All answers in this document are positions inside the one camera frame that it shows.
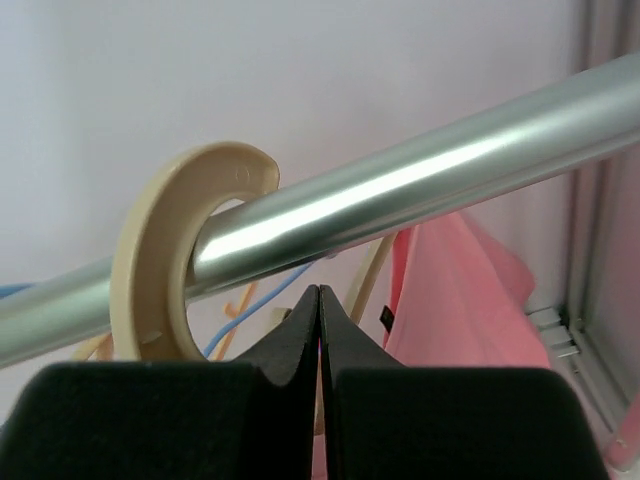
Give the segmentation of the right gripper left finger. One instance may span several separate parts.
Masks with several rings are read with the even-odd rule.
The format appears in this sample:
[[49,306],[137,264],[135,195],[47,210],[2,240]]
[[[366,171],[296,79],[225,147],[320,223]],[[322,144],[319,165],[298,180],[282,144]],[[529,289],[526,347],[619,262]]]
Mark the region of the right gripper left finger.
[[307,479],[319,290],[229,362],[58,363],[1,432],[5,479]]

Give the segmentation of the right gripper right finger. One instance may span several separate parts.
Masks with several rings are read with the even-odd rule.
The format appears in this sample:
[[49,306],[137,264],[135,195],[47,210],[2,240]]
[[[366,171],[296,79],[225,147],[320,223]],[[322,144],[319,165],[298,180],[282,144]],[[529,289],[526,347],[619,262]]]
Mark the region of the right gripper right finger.
[[578,397],[541,368],[409,367],[319,289],[332,479],[605,479]]

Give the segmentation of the blue hanger holding orange shirt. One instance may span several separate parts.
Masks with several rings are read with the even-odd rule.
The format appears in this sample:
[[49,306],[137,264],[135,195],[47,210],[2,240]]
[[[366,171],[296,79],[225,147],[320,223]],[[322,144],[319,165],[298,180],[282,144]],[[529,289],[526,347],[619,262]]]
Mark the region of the blue hanger holding orange shirt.
[[[237,327],[244,322],[251,315],[255,314],[269,302],[274,300],[277,296],[279,296],[283,291],[285,291],[292,283],[294,283],[300,276],[302,276],[309,268],[311,268],[316,262],[309,262],[305,265],[302,265],[292,271],[292,273],[286,277],[277,287],[272,289],[270,292],[265,294],[260,299],[256,300],[254,303],[250,304],[247,310],[240,314],[237,318],[231,319],[227,324],[225,324],[214,337],[211,338],[209,343],[203,350],[203,353],[207,359],[212,358],[213,360],[222,360],[226,351],[228,350],[228,346],[230,342],[233,340]],[[1,299],[9,297],[11,295],[17,294],[23,290],[31,288],[35,286],[33,283],[22,283],[22,284],[11,284],[11,285],[1,285]],[[74,354],[76,357],[81,360],[89,359],[94,353],[99,350],[99,345],[104,343],[106,336],[98,336],[87,340],[85,342],[86,345],[83,345],[82,348],[78,348]]]

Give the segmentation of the pink t shirt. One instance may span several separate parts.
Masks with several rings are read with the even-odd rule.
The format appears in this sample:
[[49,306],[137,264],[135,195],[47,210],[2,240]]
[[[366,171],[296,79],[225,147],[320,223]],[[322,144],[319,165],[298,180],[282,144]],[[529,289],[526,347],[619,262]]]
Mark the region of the pink t shirt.
[[554,371],[523,311],[533,288],[525,265],[461,215],[404,231],[393,251],[394,321],[379,346],[409,367]]

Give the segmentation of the beige hanger holding pink shirt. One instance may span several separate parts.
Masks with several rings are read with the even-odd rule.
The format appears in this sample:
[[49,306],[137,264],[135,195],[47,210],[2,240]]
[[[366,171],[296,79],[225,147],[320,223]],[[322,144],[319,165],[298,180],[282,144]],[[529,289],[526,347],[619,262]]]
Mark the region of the beige hanger holding pink shirt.
[[277,190],[280,172],[263,151],[222,142],[196,149],[163,168],[131,208],[114,256],[110,288],[111,332],[85,342],[76,361],[93,367],[213,367],[293,373],[316,343],[295,339],[285,320],[238,359],[208,361],[188,327],[185,287],[205,221],[229,200],[251,201]]

